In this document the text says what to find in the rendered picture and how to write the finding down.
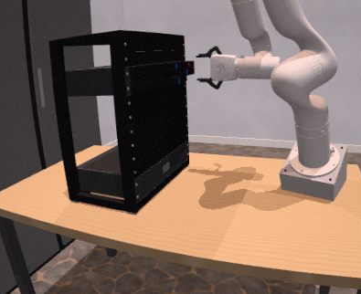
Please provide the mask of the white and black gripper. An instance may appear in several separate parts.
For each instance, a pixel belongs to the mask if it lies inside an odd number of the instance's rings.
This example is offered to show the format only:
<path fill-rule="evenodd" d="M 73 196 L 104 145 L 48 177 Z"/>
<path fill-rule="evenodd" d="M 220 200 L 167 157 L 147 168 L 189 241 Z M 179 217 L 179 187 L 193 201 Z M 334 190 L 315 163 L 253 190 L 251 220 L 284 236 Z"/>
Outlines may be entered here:
<path fill-rule="evenodd" d="M 213 55 L 213 51 L 217 51 L 218 55 Z M 199 82 L 206 82 L 214 89 L 219 89 L 223 81 L 238 79 L 237 74 L 237 56 L 222 55 L 217 46 L 212 47 L 206 54 L 198 54 L 196 58 L 210 58 L 210 79 L 197 79 Z M 212 81 L 218 81 L 215 85 Z"/>

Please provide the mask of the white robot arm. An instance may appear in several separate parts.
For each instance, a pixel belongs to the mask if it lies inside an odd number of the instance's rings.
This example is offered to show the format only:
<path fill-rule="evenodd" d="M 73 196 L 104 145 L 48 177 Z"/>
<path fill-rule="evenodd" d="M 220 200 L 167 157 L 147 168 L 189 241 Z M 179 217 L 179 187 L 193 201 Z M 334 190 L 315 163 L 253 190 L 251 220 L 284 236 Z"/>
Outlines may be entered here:
<path fill-rule="evenodd" d="M 262 0 L 275 29 L 301 50 L 281 62 L 273 56 L 258 0 L 230 1 L 239 31 L 249 40 L 254 54 L 254 57 L 240 56 L 239 78 L 270 79 L 273 91 L 292 107 L 297 147 L 290 155 L 291 167 L 306 177 L 331 173 L 338 166 L 340 155 L 330 144 L 328 106 L 324 98 L 310 93 L 337 71 L 334 51 L 311 27 L 299 0 Z"/>

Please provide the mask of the black server rack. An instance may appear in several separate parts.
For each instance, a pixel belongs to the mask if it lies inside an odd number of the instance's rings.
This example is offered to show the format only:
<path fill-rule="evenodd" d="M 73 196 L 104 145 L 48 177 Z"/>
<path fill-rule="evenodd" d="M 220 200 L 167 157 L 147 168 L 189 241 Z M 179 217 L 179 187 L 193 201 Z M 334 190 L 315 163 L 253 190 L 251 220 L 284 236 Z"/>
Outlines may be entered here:
<path fill-rule="evenodd" d="M 128 30 L 50 41 L 58 134 L 72 203 L 136 215 L 189 165 L 187 78 L 168 79 L 195 74 L 184 44 L 185 36 Z M 63 45 L 110 45 L 111 65 L 65 71 Z M 186 62 L 166 63 L 181 60 Z M 118 141 L 79 166 L 68 101 L 76 96 L 113 96 Z"/>

